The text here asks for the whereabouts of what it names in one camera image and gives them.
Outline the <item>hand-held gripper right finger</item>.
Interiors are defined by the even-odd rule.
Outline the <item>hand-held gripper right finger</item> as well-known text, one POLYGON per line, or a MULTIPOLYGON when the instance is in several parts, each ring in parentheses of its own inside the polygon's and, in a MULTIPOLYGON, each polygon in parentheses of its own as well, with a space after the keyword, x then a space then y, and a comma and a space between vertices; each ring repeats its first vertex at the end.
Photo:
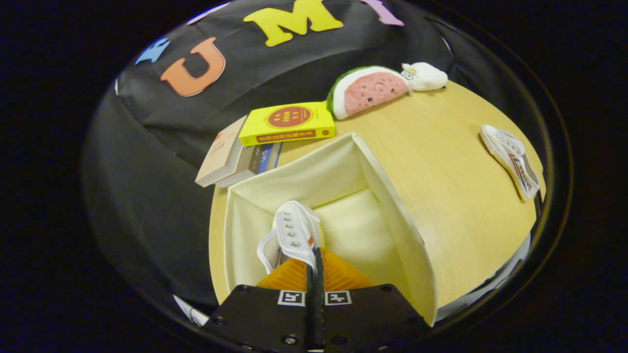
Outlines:
POLYGON ((326 353, 399 353, 430 331, 392 284, 322 291, 318 300, 326 353))

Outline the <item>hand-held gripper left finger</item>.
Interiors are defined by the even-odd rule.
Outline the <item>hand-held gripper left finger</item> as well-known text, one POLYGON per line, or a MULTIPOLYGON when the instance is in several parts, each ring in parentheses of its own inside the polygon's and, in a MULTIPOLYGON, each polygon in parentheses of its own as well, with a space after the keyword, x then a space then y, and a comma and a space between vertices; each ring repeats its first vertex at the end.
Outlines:
POLYGON ((318 279, 300 267, 303 291, 240 284, 210 315, 204 332, 238 353, 308 353, 318 350, 318 279))

